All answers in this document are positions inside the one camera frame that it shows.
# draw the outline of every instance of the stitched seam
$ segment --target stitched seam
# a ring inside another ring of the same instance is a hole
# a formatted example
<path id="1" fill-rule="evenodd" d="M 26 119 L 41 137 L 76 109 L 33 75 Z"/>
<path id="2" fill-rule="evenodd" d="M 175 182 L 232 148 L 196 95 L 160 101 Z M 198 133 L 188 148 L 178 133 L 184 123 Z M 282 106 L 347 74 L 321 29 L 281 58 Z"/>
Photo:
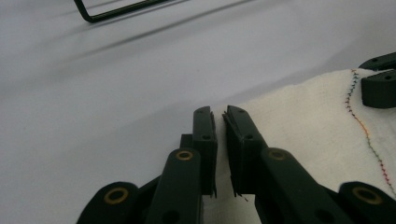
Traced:
<path id="1" fill-rule="evenodd" d="M 375 157 L 376 157 L 376 159 L 377 159 L 377 161 L 379 163 L 379 166 L 381 167 L 382 176 L 384 176 L 385 181 L 386 181 L 387 185 L 389 186 L 390 191 L 393 194 L 393 197 L 396 198 L 396 192 L 395 192 L 394 187 L 392 186 L 392 183 L 390 182 L 390 179 L 389 179 L 389 176 L 388 176 L 388 171 L 385 168 L 385 164 L 382 161 L 381 157 L 379 156 L 378 152 L 372 146 L 369 130 L 364 125 L 363 121 L 361 121 L 361 119 L 359 119 L 358 116 L 356 116 L 356 114 L 353 112 L 353 109 L 352 109 L 352 107 L 350 105 L 350 98 L 352 96 L 353 91 L 356 89 L 356 86 L 358 85 L 358 81 L 360 79 L 359 78 L 359 73 L 355 69 L 352 69 L 351 72 L 352 72 L 352 84 L 350 85 L 349 93 L 347 94 L 347 98 L 346 98 L 346 101 L 345 101 L 346 109 L 352 115 L 352 117 L 359 123 L 361 128 L 364 130 L 364 134 L 365 134 L 366 140 L 367 140 L 367 145 L 370 148 L 370 150 L 375 154 Z"/>

